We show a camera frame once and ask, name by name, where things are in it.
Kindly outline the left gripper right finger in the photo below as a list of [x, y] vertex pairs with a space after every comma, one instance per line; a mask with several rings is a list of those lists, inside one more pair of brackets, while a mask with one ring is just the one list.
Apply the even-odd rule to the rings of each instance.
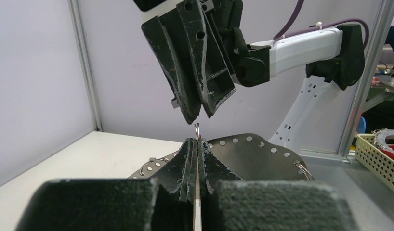
[[197, 140], [197, 175], [199, 176], [201, 225], [203, 231], [225, 231], [225, 209], [221, 202], [221, 185], [224, 181], [242, 181], [214, 156], [208, 142]]

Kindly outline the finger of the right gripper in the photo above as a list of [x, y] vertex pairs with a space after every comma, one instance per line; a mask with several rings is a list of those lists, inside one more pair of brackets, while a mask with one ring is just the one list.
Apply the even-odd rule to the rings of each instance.
[[201, 109], [194, 80], [186, 72], [166, 27], [159, 17], [144, 22], [141, 26], [170, 87], [175, 100], [187, 122], [192, 124]]
[[190, 52], [200, 101], [208, 117], [236, 91], [235, 74], [211, 12], [199, 0], [177, 4]]

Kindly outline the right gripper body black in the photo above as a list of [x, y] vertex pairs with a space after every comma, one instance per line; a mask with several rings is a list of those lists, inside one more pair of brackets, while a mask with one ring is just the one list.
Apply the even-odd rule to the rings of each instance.
[[245, 40], [240, 29], [243, 11], [241, 0], [202, 0], [209, 27], [207, 54], [214, 54], [222, 44], [228, 53], [245, 54]]

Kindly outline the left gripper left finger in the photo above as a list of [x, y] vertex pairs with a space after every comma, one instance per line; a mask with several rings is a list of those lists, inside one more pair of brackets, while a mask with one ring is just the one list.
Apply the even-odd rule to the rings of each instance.
[[151, 221], [153, 231], [192, 231], [197, 141], [186, 139], [175, 156], [154, 175], [159, 189]]

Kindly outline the keyring with keys bunch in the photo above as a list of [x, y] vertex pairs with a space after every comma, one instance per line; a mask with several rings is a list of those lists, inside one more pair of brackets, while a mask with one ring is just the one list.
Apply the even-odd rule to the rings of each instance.
[[298, 154], [254, 133], [207, 140], [205, 146], [209, 153], [201, 170], [211, 186], [219, 180], [314, 180]]

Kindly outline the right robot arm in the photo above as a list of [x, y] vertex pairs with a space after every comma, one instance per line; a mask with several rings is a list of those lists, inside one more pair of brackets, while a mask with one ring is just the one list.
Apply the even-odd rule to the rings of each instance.
[[212, 117], [236, 91], [305, 66], [294, 104], [270, 143], [296, 153], [323, 106], [354, 85], [365, 68], [369, 28], [360, 19], [321, 23], [289, 33], [303, 1], [269, 41], [247, 43], [240, 0], [137, 0], [141, 30], [188, 124], [204, 109]]

